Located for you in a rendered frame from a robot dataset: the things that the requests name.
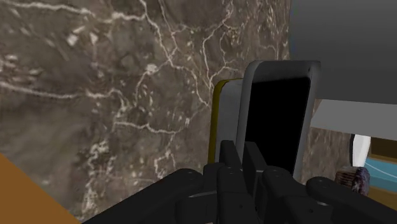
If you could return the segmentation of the grey phone with yellow edge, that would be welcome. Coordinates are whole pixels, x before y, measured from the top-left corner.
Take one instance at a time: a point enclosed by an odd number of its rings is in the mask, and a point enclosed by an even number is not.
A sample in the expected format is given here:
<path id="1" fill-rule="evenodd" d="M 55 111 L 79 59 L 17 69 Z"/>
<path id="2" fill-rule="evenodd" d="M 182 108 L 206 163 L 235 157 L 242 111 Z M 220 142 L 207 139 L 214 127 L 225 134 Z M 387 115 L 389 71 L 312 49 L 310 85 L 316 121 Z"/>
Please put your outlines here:
<path id="1" fill-rule="evenodd" d="M 219 81 L 212 94 L 207 162 L 219 161 L 220 142 L 237 137 L 242 78 Z"/>

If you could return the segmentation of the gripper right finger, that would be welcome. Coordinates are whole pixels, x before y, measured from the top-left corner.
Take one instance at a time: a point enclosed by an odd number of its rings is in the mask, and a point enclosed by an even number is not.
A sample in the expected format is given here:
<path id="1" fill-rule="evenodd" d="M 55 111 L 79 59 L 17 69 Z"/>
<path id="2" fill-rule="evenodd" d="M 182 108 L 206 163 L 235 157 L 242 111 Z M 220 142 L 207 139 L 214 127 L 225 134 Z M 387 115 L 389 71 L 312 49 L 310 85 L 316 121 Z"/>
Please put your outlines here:
<path id="1" fill-rule="evenodd" d="M 246 142 L 242 171 L 263 224 L 397 224 L 397 211 L 328 178 L 303 185 Z"/>

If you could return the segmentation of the blue and brown object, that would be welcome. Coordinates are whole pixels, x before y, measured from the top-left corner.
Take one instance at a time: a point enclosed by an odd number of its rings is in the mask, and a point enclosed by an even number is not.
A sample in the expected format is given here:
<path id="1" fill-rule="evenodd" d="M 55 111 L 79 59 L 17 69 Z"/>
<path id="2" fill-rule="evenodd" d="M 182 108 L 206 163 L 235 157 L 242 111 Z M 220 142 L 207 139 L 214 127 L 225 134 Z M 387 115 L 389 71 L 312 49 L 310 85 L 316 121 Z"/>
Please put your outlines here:
<path id="1" fill-rule="evenodd" d="M 368 196 L 397 210 L 397 141 L 371 138 L 365 167 L 370 173 Z"/>

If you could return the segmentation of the purple mottled object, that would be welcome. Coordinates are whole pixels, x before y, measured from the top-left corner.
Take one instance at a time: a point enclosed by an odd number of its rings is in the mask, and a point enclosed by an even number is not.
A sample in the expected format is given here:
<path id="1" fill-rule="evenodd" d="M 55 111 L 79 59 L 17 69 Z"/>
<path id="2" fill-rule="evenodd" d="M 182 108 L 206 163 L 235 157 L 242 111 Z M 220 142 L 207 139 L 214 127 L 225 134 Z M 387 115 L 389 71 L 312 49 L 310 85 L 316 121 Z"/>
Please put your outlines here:
<path id="1" fill-rule="evenodd" d="M 344 166 L 336 172 L 335 182 L 352 192 L 367 196 L 370 190 L 370 173 L 365 167 Z"/>

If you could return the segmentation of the white rounded object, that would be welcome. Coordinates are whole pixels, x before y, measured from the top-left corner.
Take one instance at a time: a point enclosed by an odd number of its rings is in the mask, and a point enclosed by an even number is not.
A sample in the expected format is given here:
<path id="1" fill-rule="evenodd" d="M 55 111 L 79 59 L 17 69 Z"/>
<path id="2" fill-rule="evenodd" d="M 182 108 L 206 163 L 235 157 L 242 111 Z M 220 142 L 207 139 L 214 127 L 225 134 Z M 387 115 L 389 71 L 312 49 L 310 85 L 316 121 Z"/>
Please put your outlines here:
<path id="1" fill-rule="evenodd" d="M 355 167 L 363 167 L 370 150 L 371 137 L 354 135 L 352 139 L 352 165 Z"/>

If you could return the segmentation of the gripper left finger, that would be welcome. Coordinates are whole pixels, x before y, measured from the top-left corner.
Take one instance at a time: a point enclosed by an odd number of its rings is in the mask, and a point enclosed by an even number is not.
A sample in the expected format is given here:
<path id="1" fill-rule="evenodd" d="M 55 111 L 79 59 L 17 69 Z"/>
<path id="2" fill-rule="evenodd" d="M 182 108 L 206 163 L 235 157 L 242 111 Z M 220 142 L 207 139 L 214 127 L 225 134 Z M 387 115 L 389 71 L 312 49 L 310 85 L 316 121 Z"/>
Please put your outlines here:
<path id="1" fill-rule="evenodd" d="M 219 162 L 203 173 L 179 169 L 83 224 L 258 224 L 257 171 L 255 143 L 239 158 L 234 143 L 222 141 Z"/>

